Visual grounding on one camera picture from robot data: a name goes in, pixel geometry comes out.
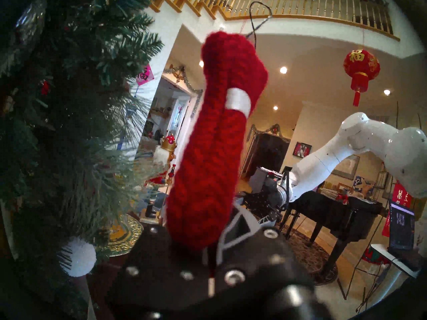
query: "patterned rug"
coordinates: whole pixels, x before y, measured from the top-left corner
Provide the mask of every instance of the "patterned rug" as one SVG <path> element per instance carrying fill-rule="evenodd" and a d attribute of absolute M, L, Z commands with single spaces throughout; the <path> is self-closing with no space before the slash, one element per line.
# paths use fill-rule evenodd
<path fill-rule="evenodd" d="M 283 227 L 282 232 L 286 233 L 287 229 L 287 226 Z M 326 285 L 335 281 L 338 276 L 338 268 L 336 264 L 325 278 L 319 275 L 323 265 L 329 257 L 329 254 L 324 248 L 316 242 L 314 242 L 311 247 L 308 247 L 307 245 L 310 242 L 310 238 L 295 229 L 292 229 L 287 242 L 294 252 L 297 261 L 304 266 L 307 272 L 311 275 L 316 286 Z"/>

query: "ceiling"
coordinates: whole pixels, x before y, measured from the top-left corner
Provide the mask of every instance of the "ceiling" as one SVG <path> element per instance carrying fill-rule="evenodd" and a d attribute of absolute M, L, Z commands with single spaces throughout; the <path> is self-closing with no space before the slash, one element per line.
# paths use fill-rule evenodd
<path fill-rule="evenodd" d="M 203 70 L 198 65 L 201 46 L 192 33 L 182 27 L 169 56 L 174 65 L 186 66 L 194 88 L 204 87 Z M 295 126 L 303 101 L 378 116 L 396 115 L 398 101 L 399 114 L 427 112 L 424 93 L 426 57 L 417 55 L 399 59 L 373 49 L 368 50 L 378 58 L 381 72 L 369 82 L 368 91 L 361 95 L 359 108 L 353 108 L 351 78 L 344 72 L 342 64 L 354 49 L 359 48 L 348 42 L 318 37 L 258 35 L 257 54 L 269 72 L 269 81 L 254 115 L 262 113 L 265 116 L 269 110 L 281 115 L 283 130 Z M 282 66 L 287 67 L 286 74 L 279 73 Z M 256 74 L 248 72 L 248 78 L 256 78 Z M 384 95 L 385 89 L 392 91 L 390 96 Z M 279 108 L 276 112 L 272 109 L 274 105 Z"/>

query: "gold crown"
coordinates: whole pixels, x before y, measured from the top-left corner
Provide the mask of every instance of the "gold crown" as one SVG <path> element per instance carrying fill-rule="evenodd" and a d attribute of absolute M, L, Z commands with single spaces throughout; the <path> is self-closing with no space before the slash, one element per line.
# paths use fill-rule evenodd
<path fill-rule="evenodd" d="M 173 135 L 169 135 L 165 138 L 163 138 L 163 142 L 161 144 L 161 148 L 165 149 L 167 151 L 173 152 L 176 148 L 176 142 Z"/>

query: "red chinese lantern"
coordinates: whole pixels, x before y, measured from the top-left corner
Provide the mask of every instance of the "red chinese lantern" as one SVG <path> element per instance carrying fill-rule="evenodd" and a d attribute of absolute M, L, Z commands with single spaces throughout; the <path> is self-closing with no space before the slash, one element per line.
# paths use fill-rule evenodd
<path fill-rule="evenodd" d="M 368 82 L 380 73 L 380 63 L 366 50 L 353 50 L 344 60 L 344 70 L 351 76 L 351 89 L 356 92 L 353 106 L 359 106 L 360 93 L 367 91 Z"/>

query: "tinsel garland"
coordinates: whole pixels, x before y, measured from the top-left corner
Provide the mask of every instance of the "tinsel garland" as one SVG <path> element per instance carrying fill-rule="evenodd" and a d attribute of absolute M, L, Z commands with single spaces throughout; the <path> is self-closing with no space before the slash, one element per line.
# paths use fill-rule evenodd
<path fill-rule="evenodd" d="M 184 77 L 184 83 L 187 85 L 188 89 L 192 93 L 197 94 L 197 100 L 195 101 L 195 105 L 194 105 L 193 111 L 191 111 L 191 118 L 194 118 L 194 115 L 195 115 L 195 113 L 197 111 L 197 108 L 198 108 L 198 105 L 200 103 L 201 96 L 203 95 L 203 89 L 194 89 L 191 86 L 191 83 L 188 81 L 187 74 L 185 73 L 184 66 L 178 66 L 178 67 L 173 67 L 171 69 L 164 69 L 163 70 L 163 73 L 168 73 L 168 74 L 170 74 L 170 73 L 177 73 L 177 72 L 182 72 L 182 76 Z"/>

